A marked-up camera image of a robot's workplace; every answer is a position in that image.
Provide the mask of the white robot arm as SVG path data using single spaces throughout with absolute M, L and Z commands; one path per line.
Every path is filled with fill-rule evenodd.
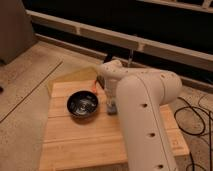
M 118 60 L 99 66 L 109 103 L 117 108 L 130 171 L 178 171 L 160 107 L 178 97 L 182 82 L 171 71 L 127 68 Z

